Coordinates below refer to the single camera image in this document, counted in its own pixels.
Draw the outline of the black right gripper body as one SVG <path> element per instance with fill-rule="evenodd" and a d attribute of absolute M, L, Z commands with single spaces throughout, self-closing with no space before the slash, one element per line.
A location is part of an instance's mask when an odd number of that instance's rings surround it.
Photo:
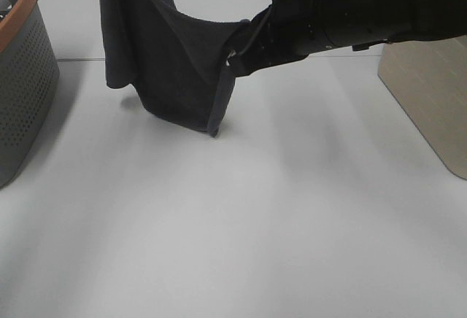
<path fill-rule="evenodd" d="M 248 25 L 231 38 L 226 66 L 235 77 L 286 63 L 314 53 L 350 46 L 350 33 L 332 26 L 331 0 L 271 0 Z"/>

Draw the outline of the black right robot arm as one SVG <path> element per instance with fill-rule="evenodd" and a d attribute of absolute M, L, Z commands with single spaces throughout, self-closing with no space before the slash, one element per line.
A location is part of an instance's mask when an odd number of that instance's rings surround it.
<path fill-rule="evenodd" d="M 237 77 L 308 55 L 466 34 L 466 0 L 271 0 L 233 39 Z"/>

